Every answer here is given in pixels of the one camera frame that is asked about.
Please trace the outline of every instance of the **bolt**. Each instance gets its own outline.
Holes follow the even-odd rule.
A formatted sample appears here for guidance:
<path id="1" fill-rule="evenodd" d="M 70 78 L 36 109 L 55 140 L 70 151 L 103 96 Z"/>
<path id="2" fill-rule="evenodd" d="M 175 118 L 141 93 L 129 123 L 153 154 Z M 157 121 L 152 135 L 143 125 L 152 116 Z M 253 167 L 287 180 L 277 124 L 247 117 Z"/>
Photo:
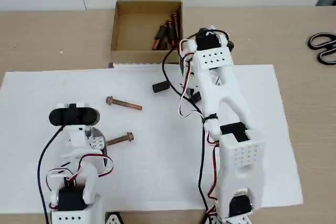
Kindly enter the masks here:
<path id="1" fill-rule="evenodd" d="M 178 25 L 178 23 L 177 23 L 177 13 L 176 12 L 174 12 L 173 14 L 172 14 L 172 19 L 173 19 L 173 21 L 174 21 L 174 27 L 175 27 L 175 32 L 176 32 L 176 38 L 177 38 L 177 40 L 179 40 L 180 39 L 180 37 L 179 37 L 179 25 Z"/>
<path id="2" fill-rule="evenodd" d="M 135 110 L 142 110 L 142 106 L 140 106 L 140 105 L 120 101 L 120 100 L 114 99 L 113 96 L 107 97 L 106 98 L 106 103 L 108 105 L 116 104 L 116 105 L 120 105 L 120 106 L 124 106 L 124 107 L 129 107 L 129 108 L 132 108 L 132 109 L 135 109 Z"/>
<path id="3" fill-rule="evenodd" d="M 112 139 L 112 140 L 108 140 L 106 142 L 106 145 L 118 144 L 118 143 L 124 142 L 124 141 L 132 142 L 133 140 L 134 140 L 133 133 L 132 132 L 127 132 L 127 135 L 125 135 L 125 136 L 121 136 L 121 137 L 117 137 L 117 138 Z"/>
<path id="4" fill-rule="evenodd" d="M 168 40 L 172 47 L 175 47 L 175 34 L 174 34 L 174 27 L 173 22 L 170 19 L 166 21 L 168 27 Z"/>

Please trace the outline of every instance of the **black plastic piece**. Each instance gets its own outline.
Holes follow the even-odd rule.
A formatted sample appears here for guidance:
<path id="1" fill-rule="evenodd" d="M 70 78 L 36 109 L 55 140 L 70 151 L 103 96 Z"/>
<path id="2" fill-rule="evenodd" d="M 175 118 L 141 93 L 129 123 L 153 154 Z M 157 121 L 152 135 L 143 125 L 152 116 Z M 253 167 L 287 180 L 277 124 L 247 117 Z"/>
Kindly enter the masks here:
<path id="1" fill-rule="evenodd" d="M 169 82 L 163 81 L 152 85 L 154 93 L 169 89 Z"/>
<path id="2" fill-rule="evenodd" d="M 242 122 L 222 125 L 220 130 L 223 135 L 232 133 L 238 142 L 249 141 L 249 138 L 245 133 L 247 127 Z"/>
<path id="3" fill-rule="evenodd" d="M 198 51 L 220 47 L 219 39 L 215 34 L 198 35 L 195 40 Z"/>
<path id="4" fill-rule="evenodd" d="M 230 202 L 229 217 L 243 215 L 251 211 L 252 205 L 246 195 L 235 196 Z"/>
<path id="5" fill-rule="evenodd" d="M 59 211 L 81 211 L 87 208 L 83 200 L 83 187 L 63 187 L 58 192 Z"/>
<path id="6" fill-rule="evenodd" d="M 95 125 L 99 122 L 100 115 L 97 110 L 93 108 L 76 108 L 75 106 L 70 104 L 69 108 L 54 109 L 49 114 L 49 121 L 54 126 Z"/>
<path id="7" fill-rule="evenodd" d="M 229 51 L 231 52 L 232 49 L 234 49 L 235 44 L 233 44 L 233 42 L 231 40 L 227 41 L 227 47 L 229 48 Z"/>
<path id="8" fill-rule="evenodd" d="M 193 103 L 198 103 L 201 100 L 201 93 L 197 91 L 196 93 L 192 94 L 190 97 L 190 100 L 192 100 Z"/>

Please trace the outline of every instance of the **white paper sheet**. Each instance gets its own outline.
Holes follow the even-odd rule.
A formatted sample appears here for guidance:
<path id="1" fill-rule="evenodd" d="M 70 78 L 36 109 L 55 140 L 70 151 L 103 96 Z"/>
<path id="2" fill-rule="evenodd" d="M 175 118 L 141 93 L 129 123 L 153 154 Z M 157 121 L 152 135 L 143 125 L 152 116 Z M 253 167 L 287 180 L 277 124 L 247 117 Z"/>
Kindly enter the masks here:
<path id="1" fill-rule="evenodd" d="M 235 66 L 239 86 L 266 140 L 264 207 L 302 203 L 302 192 L 288 127 L 273 66 Z M 167 66 L 179 82 L 178 66 Z M 100 112 L 96 125 L 107 139 L 134 134 L 132 143 L 108 147 L 114 171 L 99 179 L 106 210 L 202 209 L 197 190 L 201 160 L 202 124 L 197 115 L 177 113 L 178 97 L 172 90 L 154 94 L 151 85 L 164 80 L 161 66 L 117 66 L 116 69 L 9 72 L 0 89 L 0 212 L 42 212 L 36 168 L 40 153 L 57 131 L 49 123 L 57 103 L 87 102 Z M 143 105 L 143 111 L 107 106 L 113 95 Z M 191 109 L 188 104 L 183 110 Z M 236 119 L 226 107 L 219 119 Z M 61 133 L 42 165 L 59 164 Z M 203 191 L 212 182 L 211 149 L 207 147 Z M 45 197 L 49 192 L 43 183 Z"/>

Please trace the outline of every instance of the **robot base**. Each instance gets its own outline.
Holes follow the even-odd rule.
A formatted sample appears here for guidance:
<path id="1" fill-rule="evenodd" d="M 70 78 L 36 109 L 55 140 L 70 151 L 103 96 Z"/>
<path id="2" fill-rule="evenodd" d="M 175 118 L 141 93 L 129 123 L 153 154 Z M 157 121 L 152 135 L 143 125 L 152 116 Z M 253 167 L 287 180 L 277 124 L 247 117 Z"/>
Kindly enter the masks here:
<path id="1" fill-rule="evenodd" d="M 52 211 L 52 224 L 104 224 L 102 198 L 97 196 L 90 206 L 81 211 Z"/>
<path id="2" fill-rule="evenodd" d="M 211 222 L 212 224 L 252 224 L 246 215 L 231 217 L 226 220 L 221 220 L 218 216 L 211 216 Z M 206 218 L 204 224 L 209 224 L 208 218 Z"/>

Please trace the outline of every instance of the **red and white wire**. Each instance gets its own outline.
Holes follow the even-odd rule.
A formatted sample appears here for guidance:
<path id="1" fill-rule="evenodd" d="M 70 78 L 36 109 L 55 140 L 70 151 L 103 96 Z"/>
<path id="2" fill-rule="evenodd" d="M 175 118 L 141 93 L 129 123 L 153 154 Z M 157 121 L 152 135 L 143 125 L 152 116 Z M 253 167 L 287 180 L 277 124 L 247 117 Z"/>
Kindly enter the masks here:
<path id="1" fill-rule="evenodd" d="M 193 55 L 194 53 L 193 52 L 187 52 L 183 58 L 183 65 L 185 65 L 185 62 L 187 60 L 187 56 L 189 55 Z M 178 103 L 178 107 L 179 107 L 179 115 L 182 116 L 183 118 L 186 118 L 188 117 L 191 113 L 196 113 L 198 115 L 200 115 L 202 118 L 203 118 L 203 115 L 201 113 L 199 113 L 198 111 L 196 110 L 190 110 L 189 112 L 187 112 L 186 115 L 184 115 L 182 113 L 182 110 L 181 110 L 181 106 L 182 106 L 182 101 L 183 101 L 183 97 L 188 89 L 188 83 L 189 83 L 189 78 L 190 78 L 190 75 L 191 75 L 191 61 L 192 61 L 192 57 L 188 60 L 188 65 L 187 65 L 187 73 L 185 75 L 185 80 L 184 80 L 184 84 L 183 84 L 183 88 L 182 88 L 182 93 L 180 95 L 180 102 Z"/>
<path id="2" fill-rule="evenodd" d="M 83 159 L 85 159 L 86 157 L 100 157 L 103 159 L 107 159 L 108 161 L 110 161 L 110 167 L 108 169 L 105 169 L 105 171 L 103 173 L 98 174 L 98 177 L 103 177 L 106 176 L 108 174 L 110 174 L 113 171 L 113 160 L 104 154 L 85 154 L 84 156 L 82 156 L 79 160 L 78 163 L 78 169 L 77 172 L 75 174 L 73 174 L 69 180 L 68 180 L 68 184 L 70 184 L 74 179 L 77 178 L 78 174 L 80 173 L 80 168 L 81 168 L 81 162 L 83 161 Z"/>
<path id="3" fill-rule="evenodd" d="M 182 52 L 182 43 L 187 42 L 187 41 L 188 41 L 188 39 L 182 39 L 179 42 L 179 47 L 177 48 L 177 52 L 180 55 L 180 57 L 181 57 L 181 52 Z"/>
<path id="4" fill-rule="evenodd" d="M 207 141 L 208 143 L 211 143 L 211 144 L 215 144 L 214 145 L 214 148 L 213 148 L 213 151 L 212 151 L 212 163 L 213 163 L 213 173 L 214 173 L 214 180 L 213 180 L 213 183 L 207 193 L 207 196 L 209 199 L 213 199 L 213 200 L 217 200 L 216 197 L 212 196 L 212 192 L 214 191 L 215 189 L 215 186 L 217 184 L 217 165 L 216 165 L 216 148 L 219 147 L 219 142 L 218 141 L 214 141 L 214 142 L 210 142 L 209 141 L 209 133 L 208 133 L 208 136 L 207 136 Z M 214 205 L 212 208 L 210 208 L 206 213 L 207 215 L 216 215 L 217 212 L 215 211 L 216 209 L 216 206 Z"/>
<path id="5" fill-rule="evenodd" d="M 208 142 L 208 144 L 218 144 L 219 141 L 215 140 L 215 141 L 210 141 L 210 133 L 208 132 L 207 137 L 206 137 L 206 141 Z"/>
<path id="6" fill-rule="evenodd" d="M 49 175 L 51 174 L 51 173 L 54 173 L 54 172 L 57 172 L 57 173 L 60 173 L 60 172 L 68 172 L 69 173 L 69 176 L 64 176 L 65 178 L 70 178 L 70 177 L 72 177 L 73 176 L 73 173 L 69 170 L 69 169 L 67 169 L 67 168 L 54 168 L 54 169 L 51 169 L 51 170 L 49 170 L 48 172 L 47 172 L 47 175 L 46 175 L 46 184 L 47 184 L 47 187 L 48 187 L 48 189 L 51 191 L 51 188 L 50 188 L 50 186 L 49 186 L 49 182 L 48 182 L 48 178 L 49 178 Z"/>

